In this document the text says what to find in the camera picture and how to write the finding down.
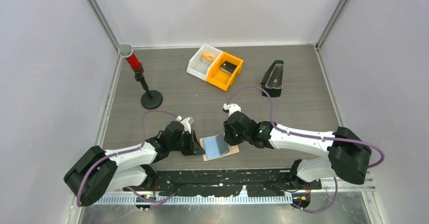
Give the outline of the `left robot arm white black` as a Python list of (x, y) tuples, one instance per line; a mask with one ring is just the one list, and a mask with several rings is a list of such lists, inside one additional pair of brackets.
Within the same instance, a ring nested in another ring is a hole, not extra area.
[(117, 150), (93, 146), (67, 171), (64, 183), (84, 207), (93, 205), (105, 193), (125, 187), (148, 191), (156, 180), (152, 163), (165, 159), (172, 151), (184, 156), (205, 153), (190, 121), (190, 117), (172, 121), (158, 135), (135, 146)]

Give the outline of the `beige card holder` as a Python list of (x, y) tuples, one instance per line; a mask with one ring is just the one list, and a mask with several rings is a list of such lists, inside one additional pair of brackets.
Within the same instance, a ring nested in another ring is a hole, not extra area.
[(210, 161), (239, 153), (238, 146), (229, 146), (224, 141), (225, 133), (221, 132), (215, 136), (200, 138), (199, 142), (205, 153), (202, 155), (204, 161)]

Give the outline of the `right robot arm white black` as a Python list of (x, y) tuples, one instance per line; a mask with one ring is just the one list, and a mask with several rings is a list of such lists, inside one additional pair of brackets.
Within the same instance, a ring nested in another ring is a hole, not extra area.
[(328, 177), (355, 185), (365, 182), (372, 151), (368, 146), (351, 143), (358, 137), (348, 128), (327, 132), (298, 130), (269, 121), (257, 123), (239, 111), (230, 113), (223, 126), (224, 140), (230, 146), (248, 142), (260, 149), (288, 149), (315, 155), (315, 159), (293, 162), (286, 178), (296, 189)]

